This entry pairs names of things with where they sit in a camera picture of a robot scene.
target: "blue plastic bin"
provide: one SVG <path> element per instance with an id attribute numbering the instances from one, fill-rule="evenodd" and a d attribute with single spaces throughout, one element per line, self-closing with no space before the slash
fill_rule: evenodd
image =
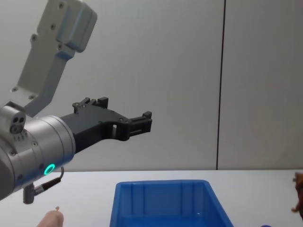
<path id="1" fill-rule="evenodd" d="M 122 182 L 110 227 L 233 227 L 203 180 Z"/>

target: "hand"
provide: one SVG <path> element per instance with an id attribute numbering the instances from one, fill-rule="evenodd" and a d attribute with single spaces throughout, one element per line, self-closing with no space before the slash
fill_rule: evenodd
<path id="1" fill-rule="evenodd" d="M 59 211 L 59 207 L 56 207 L 56 210 L 46 213 L 37 227 L 63 227 L 63 221 L 63 214 Z"/>

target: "gray wall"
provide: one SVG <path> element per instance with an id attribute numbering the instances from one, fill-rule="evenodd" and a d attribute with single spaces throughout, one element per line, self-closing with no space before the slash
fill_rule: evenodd
<path id="1" fill-rule="evenodd" d="M 98 21 L 84 53 L 68 62 L 53 102 L 62 116 L 85 97 L 136 117 L 152 132 L 103 141 L 67 170 L 215 169 L 223 0 L 87 0 Z M 20 76 L 46 0 L 0 3 L 0 97 Z"/>
<path id="2" fill-rule="evenodd" d="M 302 9 L 227 0 L 219 169 L 303 167 Z"/>

